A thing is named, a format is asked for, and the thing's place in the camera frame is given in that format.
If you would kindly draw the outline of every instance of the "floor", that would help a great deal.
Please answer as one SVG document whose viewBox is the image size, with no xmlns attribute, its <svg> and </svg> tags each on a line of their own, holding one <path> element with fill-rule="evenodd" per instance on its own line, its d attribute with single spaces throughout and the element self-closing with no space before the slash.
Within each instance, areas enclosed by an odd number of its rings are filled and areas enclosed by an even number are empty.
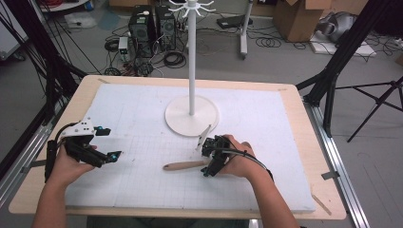
<svg viewBox="0 0 403 228">
<path fill-rule="evenodd" d="M 99 69 L 105 68 L 107 51 L 104 49 L 105 38 L 112 30 L 127 24 L 127 15 L 114 12 L 101 4 L 90 12 L 98 25 L 94 28 L 73 29 L 69 34 L 84 51 L 91 62 Z M 205 19 L 198 18 L 199 27 L 219 29 L 215 20 L 220 16 L 210 14 Z M 272 27 L 270 18 L 254 18 L 253 29 Z M 274 32 L 274 28 L 258 30 Z M 261 36 L 255 32 L 253 37 Z M 75 66 L 86 72 L 94 72 L 94 67 L 74 44 L 64 37 L 68 53 Z M 197 79 L 246 81 L 262 83 L 280 83 L 296 85 L 318 74 L 329 62 L 330 55 L 314 54 L 308 44 L 285 43 L 272 39 L 274 46 L 260 47 L 261 40 L 248 39 L 248 55 L 245 60 L 239 55 L 240 42 L 235 34 L 218 33 L 212 30 L 198 30 L 197 35 Z M 370 43 L 375 50 L 382 45 Z M 353 86 L 385 83 L 398 80 L 402 66 L 394 60 L 401 53 L 378 51 L 375 57 L 365 61 L 354 57 L 341 72 L 337 86 Z M 114 67 L 122 63 L 115 60 Z M 154 70 L 149 77 L 187 78 L 187 67 L 172 69 L 167 67 Z M 44 93 L 36 73 L 29 60 L 19 62 L 8 59 L 0 62 L 0 159 L 11 149 L 19 135 L 25 130 L 35 114 L 45 102 Z M 366 91 L 380 96 L 389 87 L 387 85 L 371 86 Z M 300 91 L 306 95 L 310 87 Z M 324 107 L 325 98 L 320 106 Z M 390 103 L 400 106 L 397 91 L 388 99 Z M 332 133 L 341 159 L 346 166 L 356 194 L 364 209 L 371 227 L 393 228 L 403 223 L 403 179 L 400 164 L 403 162 L 403 115 L 401 112 L 382 105 L 366 123 L 357 136 L 347 139 L 362 123 L 374 100 L 353 89 L 337 90 L 332 119 Z M 8 211 L 10 200 L 0 209 L 0 226 L 28 227 L 31 215 L 12 215 Z M 70 227 L 85 227 L 85 217 L 69 217 Z M 354 227 L 351 221 L 344 220 L 300 220 L 301 226 L 310 228 Z"/>
</svg>

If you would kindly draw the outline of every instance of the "hand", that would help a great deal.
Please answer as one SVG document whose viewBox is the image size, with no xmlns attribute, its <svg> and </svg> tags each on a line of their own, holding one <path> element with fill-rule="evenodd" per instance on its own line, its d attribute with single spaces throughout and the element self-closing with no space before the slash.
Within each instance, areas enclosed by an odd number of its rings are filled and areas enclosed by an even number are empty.
<svg viewBox="0 0 403 228">
<path fill-rule="evenodd" d="M 249 142 L 239 143 L 237 140 L 235 140 L 234 136 L 232 136 L 232 135 L 224 135 L 224 137 L 227 138 L 231 142 L 230 147 L 232 149 L 246 151 L 248 154 L 255 157 L 255 153 L 253 152 L 252 146 L 249 144 Z M 240 178 L 249 179 L 256 168 L 261 169 L 261 167 L 258 164 L 256 164 L 254 161 L 246 159 L 242 156 L 231 155 L 230 160 L 222 168 L 220 173 L 221 174 L 232 174 L 232 175 L 235 175 Z"/>
<path fill-rule="evenodd" d="M 47 184 L 56 184 L 67 188 L 86 172 L 94 169 L 94 166 L 86 163 L 78 163 L 66 152 L 65 146 L 61 145 L 53 170 Z"/>
</svg>

